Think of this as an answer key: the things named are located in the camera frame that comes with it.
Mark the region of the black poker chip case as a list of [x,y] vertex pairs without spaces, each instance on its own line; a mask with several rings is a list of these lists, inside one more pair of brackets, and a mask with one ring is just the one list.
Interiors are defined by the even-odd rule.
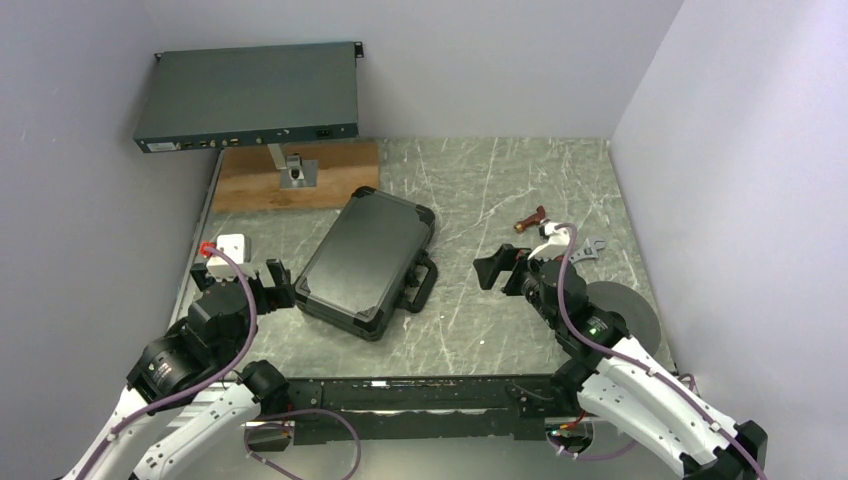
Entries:
[[356,189],[294,281],[296,306],[365,341],[400,308],[418,313],[438,279],[430,208],[373,187]]

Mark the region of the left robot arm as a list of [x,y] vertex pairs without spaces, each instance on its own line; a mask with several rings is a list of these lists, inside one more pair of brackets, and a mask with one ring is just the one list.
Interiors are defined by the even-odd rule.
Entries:
[[290,407],[289,381],[270,362],[252,361],[206,410],[164,433],[199,393],[234,371],[256,336],[260,315],[293,307],[289,269],[277,259],[266,267],[270,286],[258,275],[226,279],[201,263],[191,267],[196,299],[144,348],[107,422],[67,478],[171,479],[227,429],[256,416],[275,419]]

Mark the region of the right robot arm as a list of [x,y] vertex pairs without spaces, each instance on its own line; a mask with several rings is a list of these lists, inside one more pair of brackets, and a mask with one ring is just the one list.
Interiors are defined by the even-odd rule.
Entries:
[[563,258],[539,260],[511,244],[473,267],[483,290],[508,273],[502,293],[526,300],[568,355],[550,378],[557,411],[606,420],[682,479],[764,478],[764,429],[710,406],[630,331],[627,308],[644,301],[637,292],[620,285],[623,299],[612,300]]

